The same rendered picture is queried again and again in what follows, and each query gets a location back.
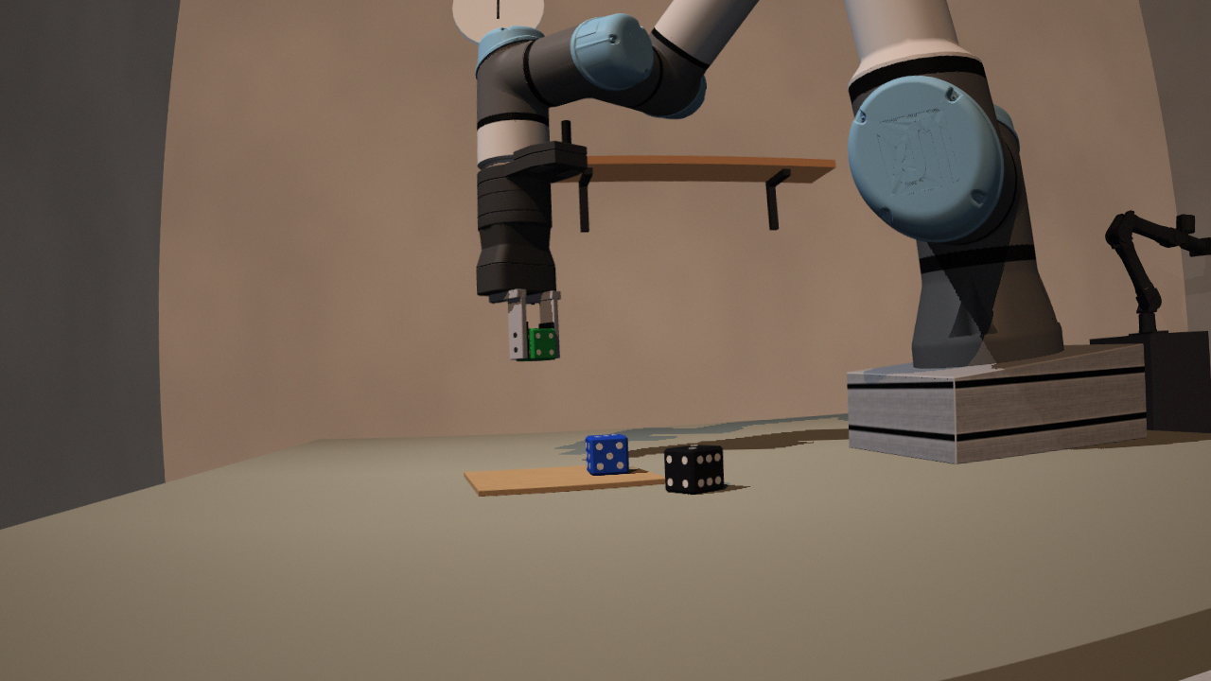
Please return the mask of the blue die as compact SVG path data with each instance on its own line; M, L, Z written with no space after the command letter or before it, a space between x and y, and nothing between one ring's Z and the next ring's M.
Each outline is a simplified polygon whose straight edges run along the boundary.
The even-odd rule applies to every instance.
M587 471L593 476L627 474L629 437L622 434L589 436Z

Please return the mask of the tan flat mat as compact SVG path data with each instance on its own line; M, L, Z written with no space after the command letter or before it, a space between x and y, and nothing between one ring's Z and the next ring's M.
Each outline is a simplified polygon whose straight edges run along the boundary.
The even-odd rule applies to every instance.
M665 483L665 476L633 467L630 467L627 474L602 476L591 475L586 465L464 471L464 476L480 497L610 490L645 486L645 483Z

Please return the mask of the green die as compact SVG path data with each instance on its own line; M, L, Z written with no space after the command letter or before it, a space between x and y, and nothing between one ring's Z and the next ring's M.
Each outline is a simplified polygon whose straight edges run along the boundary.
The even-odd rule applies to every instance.
M556 330L529 328L530 357L518 361L556 360Z

